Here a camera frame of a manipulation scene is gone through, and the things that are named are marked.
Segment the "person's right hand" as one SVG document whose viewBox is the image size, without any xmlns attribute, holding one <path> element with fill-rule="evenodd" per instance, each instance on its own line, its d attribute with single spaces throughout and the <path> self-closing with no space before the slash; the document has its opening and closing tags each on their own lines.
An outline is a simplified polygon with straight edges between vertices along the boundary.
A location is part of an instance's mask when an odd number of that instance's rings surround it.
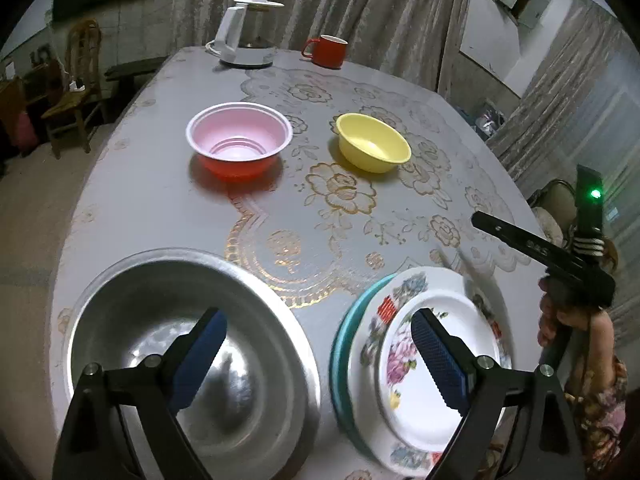
<svg viewBox="0 0 640 480">
<path fill-rule="evenodd" d="M 561 300 L 565 287 L 551 276 L 542 278 L 538 286 L 544 293 L 539 305 L 541 317 L 537 334 L 538 344 L 542 348 L 548 347 L 555 340 L 561 327 L 574 328 L 583 332 L 590 330 L 591 340 L 597 347 L 614 346 L 613 323 L 605 311 L 588 313 L 578 307 L 566 306 Z"/>
</svg>

